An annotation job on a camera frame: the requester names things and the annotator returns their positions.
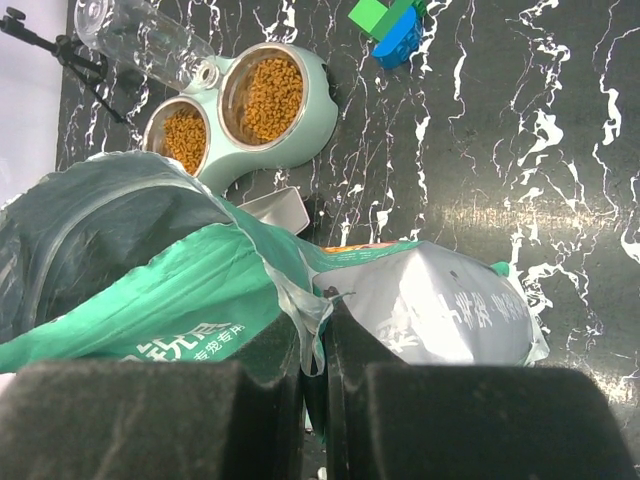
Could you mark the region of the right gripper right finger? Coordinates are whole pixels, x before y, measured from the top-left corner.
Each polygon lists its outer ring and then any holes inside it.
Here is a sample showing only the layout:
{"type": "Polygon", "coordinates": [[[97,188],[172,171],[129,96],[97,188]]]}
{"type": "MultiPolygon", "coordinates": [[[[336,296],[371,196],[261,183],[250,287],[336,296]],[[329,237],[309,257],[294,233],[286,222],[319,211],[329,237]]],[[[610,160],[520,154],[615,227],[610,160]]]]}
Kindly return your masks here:
{"type": "Polygon", "coordinates": [[[604,395],[564,368],[412,366],[338,305],[324,334],[333,479],[632,479],[604,395]]]}

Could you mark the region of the metal food scoop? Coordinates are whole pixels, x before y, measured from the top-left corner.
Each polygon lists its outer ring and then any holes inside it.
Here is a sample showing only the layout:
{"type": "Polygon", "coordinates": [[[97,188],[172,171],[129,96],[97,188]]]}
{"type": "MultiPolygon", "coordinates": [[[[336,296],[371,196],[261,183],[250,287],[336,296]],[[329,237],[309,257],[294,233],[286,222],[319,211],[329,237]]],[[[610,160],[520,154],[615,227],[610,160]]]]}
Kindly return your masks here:
{"type": "Polygon", "coordinates": [[[296,187],[290,186],[239,206],[262,223],[283,228],[294,235],[310,225],[310,217],[296,187]]]}

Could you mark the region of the green pet food bag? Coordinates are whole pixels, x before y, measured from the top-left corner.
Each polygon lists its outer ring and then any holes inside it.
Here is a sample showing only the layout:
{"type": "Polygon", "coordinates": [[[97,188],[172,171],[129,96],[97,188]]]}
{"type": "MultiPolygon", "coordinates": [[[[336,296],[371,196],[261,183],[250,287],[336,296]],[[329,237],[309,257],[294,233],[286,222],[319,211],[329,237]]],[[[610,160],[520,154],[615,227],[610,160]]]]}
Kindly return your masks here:
{"type": "Polygon", "coordinates": [[[1,209],[1,369],[53,359],[219,362],[286,315],[310,376],[344,302],[412,365],[530,366],[549,347],[516,275],[428,241],[323,248],[174,160],[99,154],[1,209]]]}

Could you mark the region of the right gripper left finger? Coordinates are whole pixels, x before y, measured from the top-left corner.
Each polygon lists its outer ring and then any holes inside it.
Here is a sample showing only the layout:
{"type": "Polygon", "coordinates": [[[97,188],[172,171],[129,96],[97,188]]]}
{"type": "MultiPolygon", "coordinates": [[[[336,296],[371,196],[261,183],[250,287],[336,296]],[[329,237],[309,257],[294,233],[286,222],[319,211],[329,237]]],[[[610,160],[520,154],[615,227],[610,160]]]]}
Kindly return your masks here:
{"type": "Polygon", "coordinates": [[[278,317],[218,363],[75,360],[1,397],[5,479],[297,479],[299,340],[278,317]]]}

